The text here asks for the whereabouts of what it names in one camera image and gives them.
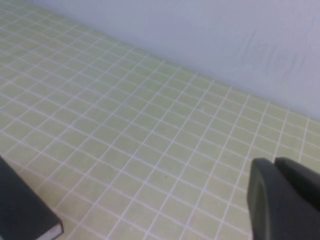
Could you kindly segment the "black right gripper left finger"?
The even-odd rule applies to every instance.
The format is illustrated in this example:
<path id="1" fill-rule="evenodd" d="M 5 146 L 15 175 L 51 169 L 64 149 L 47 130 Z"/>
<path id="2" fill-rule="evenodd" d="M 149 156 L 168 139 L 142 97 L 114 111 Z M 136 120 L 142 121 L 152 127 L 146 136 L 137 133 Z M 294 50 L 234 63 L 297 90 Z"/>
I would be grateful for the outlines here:
<path id="1" fill-rule="evenodd" d="M 254 158 L 247 206 L 254 240 L 318 240 L 320 200 L 305 200 L 276 168 L 275 161 Z"/>

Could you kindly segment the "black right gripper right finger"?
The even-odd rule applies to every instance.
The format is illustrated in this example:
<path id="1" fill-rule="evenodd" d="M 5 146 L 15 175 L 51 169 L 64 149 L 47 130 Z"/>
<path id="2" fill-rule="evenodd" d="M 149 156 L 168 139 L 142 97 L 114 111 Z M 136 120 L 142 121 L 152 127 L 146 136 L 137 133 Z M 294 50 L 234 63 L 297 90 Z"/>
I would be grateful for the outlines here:
<path id="1" fill-rule="evenodd" d="M 274 165 L 306 201 L 320 200 L 320 174 L 287 157 L 277 157 Z"/>

